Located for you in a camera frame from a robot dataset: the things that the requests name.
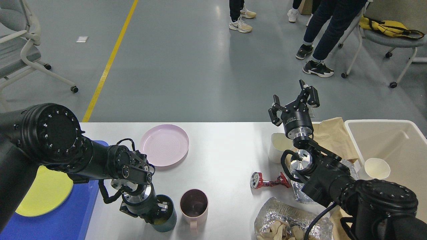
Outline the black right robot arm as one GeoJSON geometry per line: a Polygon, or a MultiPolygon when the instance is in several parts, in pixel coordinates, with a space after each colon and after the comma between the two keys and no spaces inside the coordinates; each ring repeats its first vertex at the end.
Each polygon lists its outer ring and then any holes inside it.
{"type": "Polygon", "coordinates": [[[274,95],[268,113],[274,125],[284,125],[286,137],[298,149],[282,154],[284,173],[302,183],[302,192],[325,207],[319,217],[340,206],[348,214],[340,219],[341,226],[352,240],[425,240],[427,227],[416,217],[415,192],[386,180],[354,179],[340,156],[313,139],[309,108],[319,107],[319,97],[316,88],[303,80],[299,83],[296,100],[282,106],[274,95]]]}

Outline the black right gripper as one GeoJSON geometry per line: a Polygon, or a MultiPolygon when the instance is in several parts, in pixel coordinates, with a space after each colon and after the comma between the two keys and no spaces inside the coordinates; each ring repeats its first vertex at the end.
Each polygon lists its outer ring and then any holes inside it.
{"type": "Polygon", "coordinates": [[[271,122],[275,126],[284,124],[284,131],[288,139],[298,137],[311,137],[314,127],[311,121],[311,108],[320,106],[319,96],[316,88],[308,86],[302,79],[299,79],[301,92],[297,99],[290,103],[290,107],[281,106],[280,99],[273,95],[272,107],[269,108],[271,122]]]}

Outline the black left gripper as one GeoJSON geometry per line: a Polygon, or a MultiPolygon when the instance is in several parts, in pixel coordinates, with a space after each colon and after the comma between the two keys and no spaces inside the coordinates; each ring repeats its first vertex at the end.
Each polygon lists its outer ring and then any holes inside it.
{"type": "Polygon", "coordinates": [[[147,185],[144,190],[138,188],[136,193],[122,195],[119,211],[144,220],[168,220],[170,204],[168,201],[157,200],[153,184],[147,185]]]}

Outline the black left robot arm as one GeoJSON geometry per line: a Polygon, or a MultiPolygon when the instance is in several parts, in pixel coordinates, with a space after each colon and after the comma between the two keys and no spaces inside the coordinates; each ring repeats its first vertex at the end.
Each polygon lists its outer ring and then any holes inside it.
{"type": "Polygon", "coordinates": [[[122,198],[120,211],[153,226],[176,220],[172,200],[156,195],[155,167],[146,154],[119,140],[104,146],[84,136],[76,115],[44,103],[1,114],[1,230],[36,178],[38,168],[66,173],[74,184],[98,181],[105,204],[122,198]]]}

